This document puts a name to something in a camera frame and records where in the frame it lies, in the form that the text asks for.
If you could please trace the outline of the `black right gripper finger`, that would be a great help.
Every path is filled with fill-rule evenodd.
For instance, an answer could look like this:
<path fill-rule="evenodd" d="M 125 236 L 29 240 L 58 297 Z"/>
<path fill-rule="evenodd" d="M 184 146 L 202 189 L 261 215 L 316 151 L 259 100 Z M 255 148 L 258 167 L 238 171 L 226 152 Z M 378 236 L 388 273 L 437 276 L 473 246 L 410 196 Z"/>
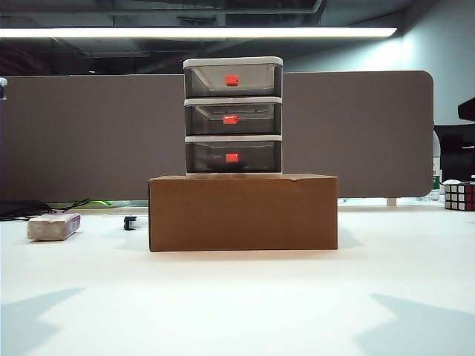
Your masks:
<path fill-rule="evenodd" d="M 467 121 L 475 121 L 475 97 L 458 105 L 458 117 Z"/>

